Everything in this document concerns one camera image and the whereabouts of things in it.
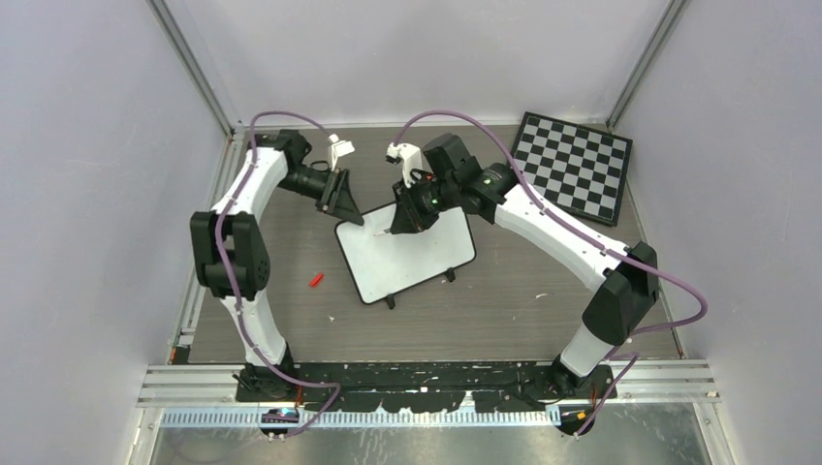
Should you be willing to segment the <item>white whiteboard with black frame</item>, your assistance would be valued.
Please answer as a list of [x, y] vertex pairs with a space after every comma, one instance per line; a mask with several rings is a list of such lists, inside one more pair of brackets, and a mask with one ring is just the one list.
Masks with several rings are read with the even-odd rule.
[[367, 211], [364, 224], [340, 222], [334, 236], [349, 269], [361, 303], [384, 302], [395, 307], [398, 294], [443, 277], [456, 279], [456, 270], [477, 255], [467, 215], [459, 208], [439, 215], [427, 231], [374, 236], [393, 220], [395, 204]]

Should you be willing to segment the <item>red marker cap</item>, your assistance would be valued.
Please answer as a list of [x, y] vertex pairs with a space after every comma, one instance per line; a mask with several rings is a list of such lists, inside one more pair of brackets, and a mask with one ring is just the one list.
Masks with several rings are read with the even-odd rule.
[[311, 288], [315, 288], [315, 287], [317, 287], [317, 286], [318, 286], [318, 285], [319, 285], [319, 284], [323, 281], [324, 277], [325, 277], [325, 274], [324, 274], [324, 273], [317, 273], [317, 274], [313, 277], [313, 279], [310, 281], [309, 286], [310, 286]]

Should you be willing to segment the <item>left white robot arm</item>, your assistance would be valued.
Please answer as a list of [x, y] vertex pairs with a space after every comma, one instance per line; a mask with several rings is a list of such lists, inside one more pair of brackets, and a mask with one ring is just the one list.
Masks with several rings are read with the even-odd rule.
[[312, 146], [299, 131], [251, 135], [229, 190], [189, 223], [198, 282], [230, 312], [245, 350], [244, 374], [260, 378], [260, 388], [275, 401], [289, 399], [300, 380], [269, 303], [272, 261], [260, 217], [274, 191], [284, 189], [314, 200], [323, 214], [358, 226], [364, 222], [350, 172], [338, 164], [354, 153], [354, 144], [335, 134], [327, 142], [326, 159], [307, 164]]

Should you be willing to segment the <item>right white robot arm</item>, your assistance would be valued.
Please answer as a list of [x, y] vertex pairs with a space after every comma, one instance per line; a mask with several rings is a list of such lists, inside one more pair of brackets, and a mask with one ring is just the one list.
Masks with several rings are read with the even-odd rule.
[[460, 208], [526, 239], [593, 292], [580, 327], [552, 363], [553, 384], [562, 395], [587, 390], [600, 361], [626, 343], [656, 304], [659, 283], [648, 269], [656, 266], [657, 253], [650, 245], [599, 235], [541, 197], [515, 165], [482, 167], [451, 133], [424, 147], [393, 142], [386, 159], [402, 169], [388, 233], [423, 233], [441, 213]]

